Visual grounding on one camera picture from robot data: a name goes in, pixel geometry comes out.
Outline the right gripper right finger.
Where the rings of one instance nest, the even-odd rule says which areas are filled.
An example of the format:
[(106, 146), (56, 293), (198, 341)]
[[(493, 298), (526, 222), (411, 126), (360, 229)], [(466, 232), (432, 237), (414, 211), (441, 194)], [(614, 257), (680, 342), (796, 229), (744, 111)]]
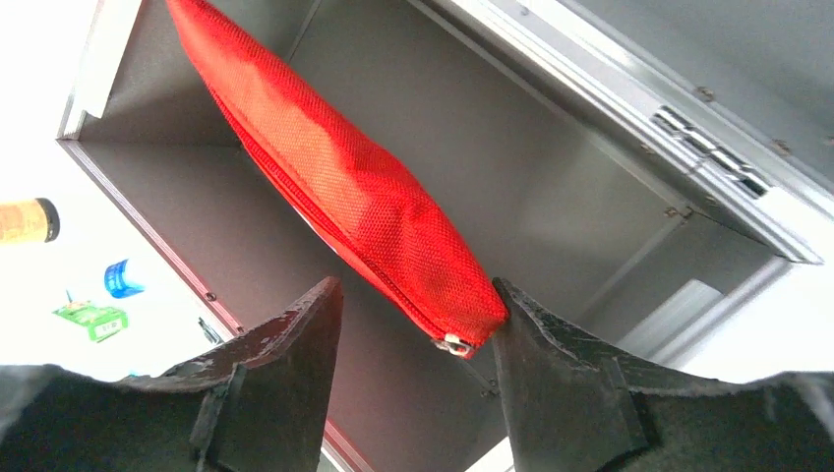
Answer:
[(518, 471), (829, 471), (833, 377), (750, 383), (690, 375), (625, 352), (511, 282), (494, 336)]

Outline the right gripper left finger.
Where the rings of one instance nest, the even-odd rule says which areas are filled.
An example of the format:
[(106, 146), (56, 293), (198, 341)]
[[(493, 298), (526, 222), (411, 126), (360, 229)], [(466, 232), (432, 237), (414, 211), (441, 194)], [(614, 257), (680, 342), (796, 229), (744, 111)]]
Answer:
[(343, 295), (328, 277), (284, 312), (158, 377), (1, 370), (5, 471), (313, 471)]

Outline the small green white box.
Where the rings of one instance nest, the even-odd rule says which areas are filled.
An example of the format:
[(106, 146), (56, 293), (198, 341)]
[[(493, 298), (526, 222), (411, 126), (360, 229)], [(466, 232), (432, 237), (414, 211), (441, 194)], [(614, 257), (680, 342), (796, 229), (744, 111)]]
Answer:
[(112, 306), (96, 306), (90, 301), (69, 302), (52, 314), (83, 328), (89, 340), (95, 343), (129, 327), (125, 311)]

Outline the white bottle blue cap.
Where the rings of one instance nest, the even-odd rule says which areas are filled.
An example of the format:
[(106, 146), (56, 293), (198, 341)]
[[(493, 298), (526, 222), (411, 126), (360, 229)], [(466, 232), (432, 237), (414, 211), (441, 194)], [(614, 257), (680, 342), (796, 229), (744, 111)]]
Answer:
[(104, 271), (103, 284), (114, 299), (129, 298), (146, 291), (146, 287), (137, 279), (137, 271), (129, 259), (109, 265)]

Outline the red first aid pouch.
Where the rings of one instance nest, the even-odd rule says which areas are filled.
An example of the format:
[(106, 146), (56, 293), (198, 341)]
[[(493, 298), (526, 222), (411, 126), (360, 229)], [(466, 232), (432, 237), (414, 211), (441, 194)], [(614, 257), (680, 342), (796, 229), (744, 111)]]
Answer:
[(211, 3), (167, 8), (187, 57), (276, 190), (439, 349), (472, 357), (508, 313), (416, 178)]

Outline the brown bottle orange cap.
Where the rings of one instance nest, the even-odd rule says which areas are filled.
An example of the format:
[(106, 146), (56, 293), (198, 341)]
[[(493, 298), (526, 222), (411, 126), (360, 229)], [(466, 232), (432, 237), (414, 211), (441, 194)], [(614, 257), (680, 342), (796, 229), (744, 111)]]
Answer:
[(49, 243), (60, 234), (56, 206), (47, 198), (1, 204), (1, 244)]

